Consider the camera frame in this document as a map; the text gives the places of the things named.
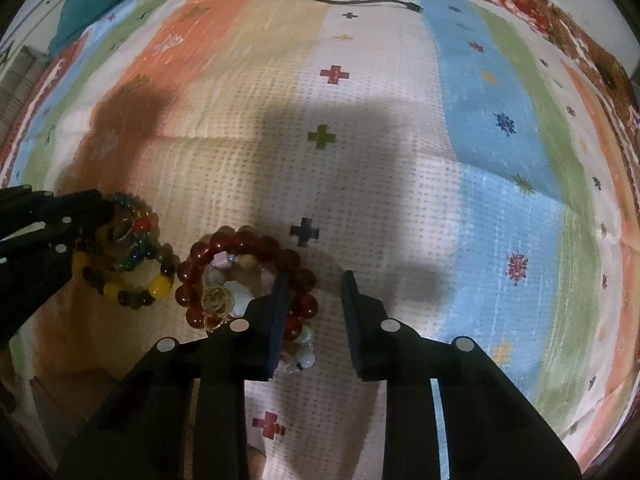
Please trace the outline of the striped colourful blanket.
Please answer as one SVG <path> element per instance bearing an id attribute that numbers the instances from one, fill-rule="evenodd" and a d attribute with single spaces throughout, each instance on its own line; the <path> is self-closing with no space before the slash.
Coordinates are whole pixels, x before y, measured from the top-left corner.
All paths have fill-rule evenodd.
<path id="1" fill-rule="evenodd" d="M 469 335 L 582 468 L 639 381 L 636 132 L 559 48 L 484 0 L 129 0 L 1 141 L 10 183 L 127 191 L 179 252 L 221 226 L 300 250 L 311 370 L 248 390 L 269 479 L 382 470 L 381 386 L 338 274 L 420 334 Z"/>

